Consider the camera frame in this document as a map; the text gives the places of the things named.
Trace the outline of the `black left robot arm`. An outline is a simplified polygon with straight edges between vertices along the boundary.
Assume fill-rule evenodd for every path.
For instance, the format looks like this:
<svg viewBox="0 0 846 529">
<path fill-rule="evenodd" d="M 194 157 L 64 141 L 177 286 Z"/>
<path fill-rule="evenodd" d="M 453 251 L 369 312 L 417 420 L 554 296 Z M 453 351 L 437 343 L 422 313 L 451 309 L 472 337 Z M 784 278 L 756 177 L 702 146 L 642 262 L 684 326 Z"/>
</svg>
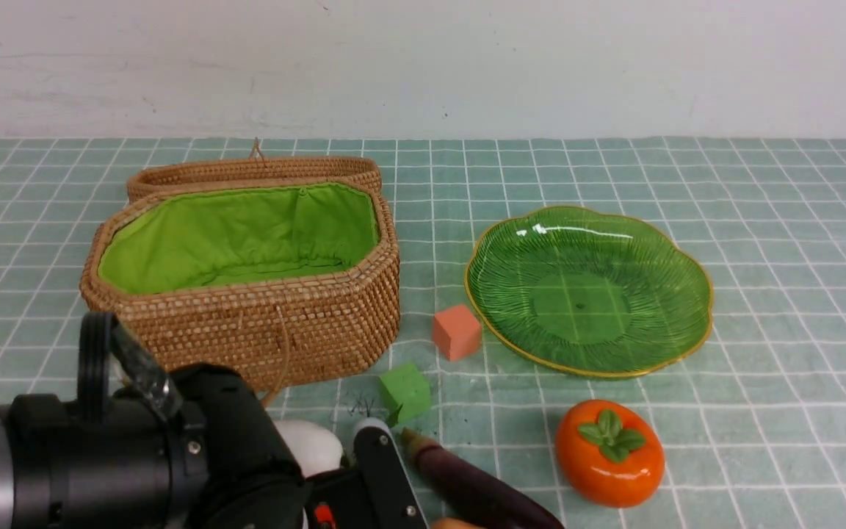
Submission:
<svg viewBox="0 0 846 529">
<path fill-rule="evenodd" d="M 298 528 L 311 492 L 238 372 L 167 371 L 111 312 L 82 318 L 73 401 L 0 406 L 0 528 Z"/>
</svg>

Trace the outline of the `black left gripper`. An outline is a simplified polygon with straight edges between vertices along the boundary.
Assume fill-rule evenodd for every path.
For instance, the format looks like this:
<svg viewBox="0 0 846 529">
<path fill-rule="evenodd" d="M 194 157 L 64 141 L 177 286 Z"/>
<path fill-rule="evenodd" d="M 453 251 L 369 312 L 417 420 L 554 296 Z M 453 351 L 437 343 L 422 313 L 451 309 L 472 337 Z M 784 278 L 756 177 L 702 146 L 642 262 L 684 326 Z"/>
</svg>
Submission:
<svg viewBox="0 0 846 529">
<path fill-rule="evenodd" d="M 306 528 L 309 486 L 254 389 L 214 364 L 169 371 L 204 419 L 199 456 L 207 478 L 168 528 Z"/>
</svg>

